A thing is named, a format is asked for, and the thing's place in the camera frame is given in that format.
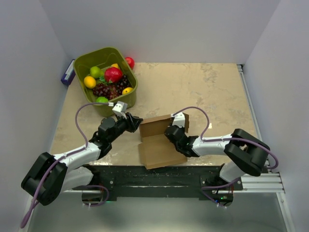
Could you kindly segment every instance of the green plastic basket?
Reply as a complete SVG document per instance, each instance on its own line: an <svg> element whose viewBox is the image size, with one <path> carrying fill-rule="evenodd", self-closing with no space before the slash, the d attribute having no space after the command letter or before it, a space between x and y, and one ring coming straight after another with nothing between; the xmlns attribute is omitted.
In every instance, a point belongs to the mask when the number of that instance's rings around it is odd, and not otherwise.
<svg viewBox="0 0 309 232"><path fill-rule="evenodd" d="M86 88L84 85L84 78L89 75L90 68L93 66L98 66L100 69L104 70L115 63L119 65L122 73L127 75L133 90L128 94L121 95L110 100L109 102L121 101L127 103L128 107L132 107L136 102L136 89L138 87L138 81L127 64L125 58L116 48L105 47L78 57L74 62L74 70L87 100L89 102L96 102L97 97L93 95L92 89ZM114 114L112 107L106 105L94 105L94 107L103 117L109 117Z"/></svg>

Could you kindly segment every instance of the marble tabletop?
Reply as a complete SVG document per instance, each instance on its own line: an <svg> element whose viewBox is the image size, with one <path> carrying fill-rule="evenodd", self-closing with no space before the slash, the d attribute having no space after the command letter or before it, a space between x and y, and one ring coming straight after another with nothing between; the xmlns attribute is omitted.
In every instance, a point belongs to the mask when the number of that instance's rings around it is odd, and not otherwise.
<svg viewBox="0 0 309 232"><path fill-rule="evenodd" d="M149 118L174 113L187 106L203 108L211 127L205 137L221 136L242 128L256 135L236 64L221 63L136 63L134 73L139 81L136 104L128 111L134 116ZM74 116L86 104L79 81L74 78L68 88L58 122L51 154L82 146L84 140L76 129ZM205 116L190 109L189 135L200 135L206 126ZM98 129L102 117L93 106L84 108L78 117L88 139ZM112 144L107 156L92 162L95 165L141 165L139 131L125 132ZM227 156L208 155L188 158L183 165L221 165Z"/></svg>

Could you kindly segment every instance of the green apple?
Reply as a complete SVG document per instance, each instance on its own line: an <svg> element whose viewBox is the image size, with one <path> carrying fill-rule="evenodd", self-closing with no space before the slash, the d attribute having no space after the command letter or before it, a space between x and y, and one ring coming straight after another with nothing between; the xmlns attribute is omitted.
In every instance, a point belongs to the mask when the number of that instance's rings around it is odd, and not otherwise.
<svg viewBox="0 0 309 232"><path fill-rule="evenodd" d="M108 102L108 99L105 98L105 97L98 97L96 102L101 102L101 103L105 103L105 102Z"/></svg>
<svg viewBox="0 0 309 232"><path fill-rule="evenodd" d="M98 79L100 76L103 76L104 72L97 66L90 68L90 76L92 76L95 79Z"/></svg>

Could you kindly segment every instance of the lemon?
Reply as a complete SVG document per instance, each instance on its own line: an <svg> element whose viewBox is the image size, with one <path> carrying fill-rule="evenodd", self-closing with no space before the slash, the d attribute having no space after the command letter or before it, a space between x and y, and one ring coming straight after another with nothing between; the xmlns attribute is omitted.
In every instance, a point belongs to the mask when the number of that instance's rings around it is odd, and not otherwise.
<svg viewBox="0 0 309 232"><path fill-rule="evenodd" d="M92 76L87 76L84 78L84 84L87 88L94 88L96 86L96 80Z"/></svg>
<svg viewBox="0 0 309 232"><path fill-rule="evenodd" d="M131 92L132 90L133 90L133 88L131 88L131 87L125 88L125 89L122 91L122 94L127 94L127 93Z"/></svg>
<svg viewBox="0 0 309 232"><path fill-rule="evenodd" d="M111 67L115 67L117 69L120 69L118 64L112 64Z"/></svg>

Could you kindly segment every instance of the brown cardboard box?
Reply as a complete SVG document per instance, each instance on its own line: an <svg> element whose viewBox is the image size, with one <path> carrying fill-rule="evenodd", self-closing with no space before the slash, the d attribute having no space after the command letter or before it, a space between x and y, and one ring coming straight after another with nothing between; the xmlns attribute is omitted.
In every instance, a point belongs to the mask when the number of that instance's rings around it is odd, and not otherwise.
<svg viewBox="0 0 309 232"><path fill-rule="evenodd" d="M185 132L189 130L189 115L185 116ZM144 119L140 124L140 161L147 169L165 167L187 162L187 157L176 151L164 135L165 129L173 122L170 115Z"/></svg>

